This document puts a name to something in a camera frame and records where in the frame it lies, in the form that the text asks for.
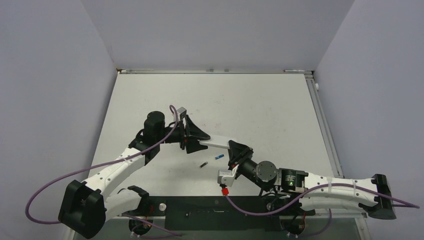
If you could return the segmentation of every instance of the blue marker cap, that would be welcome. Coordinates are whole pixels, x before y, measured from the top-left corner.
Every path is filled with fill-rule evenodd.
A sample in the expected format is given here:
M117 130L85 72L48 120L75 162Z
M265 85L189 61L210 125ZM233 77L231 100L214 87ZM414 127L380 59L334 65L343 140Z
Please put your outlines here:
M215 157L215 159L220 159L220 158L222 158L222 157L224 157L224 154L221 154L221 155L219 155L219 156L216 156L216 157Z

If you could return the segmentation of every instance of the small black object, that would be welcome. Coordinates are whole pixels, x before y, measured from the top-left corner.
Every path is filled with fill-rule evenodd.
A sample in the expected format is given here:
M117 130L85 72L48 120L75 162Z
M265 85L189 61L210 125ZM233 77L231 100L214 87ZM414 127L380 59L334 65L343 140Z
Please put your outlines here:
M100 191L87 187L86 182L73 180L66 187L58 220L86 239L94 237L106 220Z
M204 166L206 166L206 164L208 164L207 161L205 161L202 165L200 165L199 168L203 168Z

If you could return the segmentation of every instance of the black end cap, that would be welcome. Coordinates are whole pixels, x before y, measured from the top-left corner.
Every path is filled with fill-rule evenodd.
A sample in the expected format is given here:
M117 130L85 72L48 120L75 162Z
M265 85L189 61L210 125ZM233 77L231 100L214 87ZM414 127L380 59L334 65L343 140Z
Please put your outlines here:
M73 180L63 196L58 220L86 239L94 237L106 220L105 203L99 191Z
M189 115L185 116L185 135L185 151L187 154L208 149L208 146L201 145L199 141L210 140L211 136L198 128Z
M371 182L377 185L377 191L380 194L392 196L390 191L389 182L387 181L386 175L375 174L372 176ZM385 197L376 196L374 201L377 202L376 205L370 207L363 204L359 204L360 208L363 208L370 218L381 219L381 220L394 220L396 219L396 214L393 208L393 201Z

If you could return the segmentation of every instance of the cable tie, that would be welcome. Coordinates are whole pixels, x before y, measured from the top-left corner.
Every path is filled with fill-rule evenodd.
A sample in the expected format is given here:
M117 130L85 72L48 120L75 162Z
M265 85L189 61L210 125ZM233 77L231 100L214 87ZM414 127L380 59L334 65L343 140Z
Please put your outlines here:
M327 182L328 182L327 198L330 198L330 195L331 195L332 181L333 181L333 178L331 176L328 176L327 177Z
M353 197L352 197L352 199L354 199L355 196L356 196L356 192L357 192L357 183L353 179L352 179L352 185L353 185Z
M123 159L123 161L126 162L127 164L130 164L130 160L128 160L126 157L123 157L121 159Z

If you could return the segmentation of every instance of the electrical connector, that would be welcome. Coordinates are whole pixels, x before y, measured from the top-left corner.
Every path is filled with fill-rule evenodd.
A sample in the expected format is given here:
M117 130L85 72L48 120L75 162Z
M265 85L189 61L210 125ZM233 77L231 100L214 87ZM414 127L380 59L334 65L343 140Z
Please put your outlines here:
M230 193L230 191L228 191L228 188L223 188L222 190L222 195L224 195L224 196L227 196L229 193Z

